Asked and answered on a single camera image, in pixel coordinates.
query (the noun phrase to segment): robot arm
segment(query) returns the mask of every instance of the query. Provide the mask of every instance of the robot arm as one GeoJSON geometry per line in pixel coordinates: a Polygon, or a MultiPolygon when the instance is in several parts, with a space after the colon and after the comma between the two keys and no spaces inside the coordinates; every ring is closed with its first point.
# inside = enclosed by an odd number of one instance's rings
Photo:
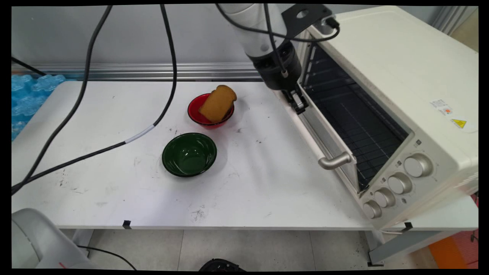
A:
{"type": "MultiPolygon", "coordinates": [[[[217,5],[222,15],[227,17],[226,19],[244,27],[268,31],[263,4],[217,5]]],[[[322,4],[296,4],[284,13],[280,13],[277,4],[269,4],[268,6],[272,31],[289,37],[296,36],[315,22],[327,26],[325,24],[326,18],[333,17],[332,12],[322,4]]],[[[286,69],[285,72],[282,72],[279,66],[280,61],[276,60],[276,54],[273,52],[268,34],[244,30],[235,25],[233,28],[245,53],[253,62],[267,87],[282,91],[295,112],[297,114],[302,113],[308,103],[297,84],[302,67],[291,41],[274,36],[275,46],[286,69]]]]}

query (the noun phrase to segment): bowl rim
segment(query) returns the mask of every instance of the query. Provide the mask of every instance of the bowl rim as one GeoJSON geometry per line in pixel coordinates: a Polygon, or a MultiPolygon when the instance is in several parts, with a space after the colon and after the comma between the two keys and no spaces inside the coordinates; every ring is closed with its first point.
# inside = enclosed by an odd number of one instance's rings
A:
{"type": "Polygon", "coordinates": [[[185,134],[181,134],[181,135],[178,135],[174,138],[172,138],[171,141],[169,141],[166,145],[165,145],[165,148],[163,149],[163,152],[161,153],[161,162],[163,163],[163,166],[165,167],[166,171],[168,171],[170,174],[174,175],[174,176],[177,176],[177,177],[181,177],[181,178],[189,178],[189,177],[194,177],[196,175],[199,175],[199,174],[202,174],[203,172],[209,170],[209,168],[211,168],[211,166],[214,164],[214,162],[216,161],[216,158],[217,158],[217,146],[215,144],[215,142],[208,136],[204,135],[204,134],[201,134],[201,133],[195,133],[195,132],[191,132],[191,133],[185,133],[185,134]],[[172,141],[174,141],[175,139],[181,137],[181,136],[188,136],[188,135],[201,135],[201,136],[204,136],[206,138],[208,138],[211,142],[212,142],[212,145],[214,147],[214,158],[212,159],[212,161],[209,163],[208,166],[206,166],[202,171],[200,171],[199,173],[195,173],[195,174],[191,174],[191,175],[182,175],[182,174],[176,174],[174,172],[172,172],[170,169],[168,169],[168,167],[166,167],[165,165],[165,161],[164,161],[164,155],[165,155],[165,151],[166,151],[166,148],[168,148],[168,145],[170,143],[172,143],[172,141]]]}
{"type": "Polygon", "coordinates": [[[190,115],[190,104],[192,104],[192,102],[194,102],[194,100],[196,100],[198,97],[201,97],[201,96],[206,95],[206,94],[211,94],[211,93],[210,93],[210,92],[208,92],[208,93],[203,93],[203,94],[201,94],[201,95],[199,95],[199,96],[195,97],[194,99],[192,99],[192,100],[190,101],[190,103],[188,104],[188,107],[187,107],[187,115],[188,115],[188,117],[189,117],[189,118],[190,118],[190,119],[191,119],[193,122],[195,122],[195,123],[197,123],[197,124],[200,124],[200,125],[203,125],[203,126],[215,126],[215,125],[219,125],[219,124],[221,124],[221,123],[226,122],[228,119],[230,119],[230,118],[233,116],[233,114],[234,114],[234,103],[233,103],[233,107],[231,107],[231,113],[230,113],[230,114],[229,114],[229,115],[228,115],[228,116],[227,116],[225,119],[223,119],[223,120],[221,120],[221,121],[219,121],[219,122],[206,124],[206,123],[200,123],[200,122],[196,121],[195,119],[193,119],[193,118],[192,118],[192,116],[190,115]]]}

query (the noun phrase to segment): oven window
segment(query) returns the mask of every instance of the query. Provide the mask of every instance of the oven window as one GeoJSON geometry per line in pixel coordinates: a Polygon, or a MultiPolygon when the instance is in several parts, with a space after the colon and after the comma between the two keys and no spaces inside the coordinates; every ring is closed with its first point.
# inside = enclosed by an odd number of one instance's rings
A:
{"type": "Polygon", "coordinates": [[[356,157],[363,191],[408,133],[316,43],[305,68],[304,90],[356,157]]]}

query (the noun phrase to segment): red bowl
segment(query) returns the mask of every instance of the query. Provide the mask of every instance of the red bowl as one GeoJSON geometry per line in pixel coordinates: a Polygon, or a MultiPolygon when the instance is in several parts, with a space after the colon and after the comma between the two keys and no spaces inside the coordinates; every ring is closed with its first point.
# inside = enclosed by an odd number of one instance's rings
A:
{"type": "Polygon", "coordinates": [[[190,119],[193,120],[195,123],[199,124],[200,126],[207,129],[215,129],[223,126],[226,123],[226,121],[233,115],[234,104],[233,107],[231,107],[231,109],[227,112],[223,120],[217,123],[212,123],[210,120],[205,118],[201,113],[199,113],[200,107],[204,104],[204,102],[209,97],[209,95],[210,93],[205,93],[194,98],[194,100],[192,100],[188,105],[187,113],[190,119]]]}

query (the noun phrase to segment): gray floor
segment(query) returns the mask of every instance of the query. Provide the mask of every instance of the gray floor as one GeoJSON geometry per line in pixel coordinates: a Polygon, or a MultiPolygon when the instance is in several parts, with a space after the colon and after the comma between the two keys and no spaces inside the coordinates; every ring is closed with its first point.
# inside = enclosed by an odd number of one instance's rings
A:
{"type": "MultiPolygon", "coordinates": [[[[358,231],[95,230],[90,246],[120,254],[139,270],[198,271],[212,258],[246,271],[438,268],[428,248],[367,267],[368,248],[358,231]]],[[[89,258],[104,269],[130,269],[102,252],[89,258]]]]}

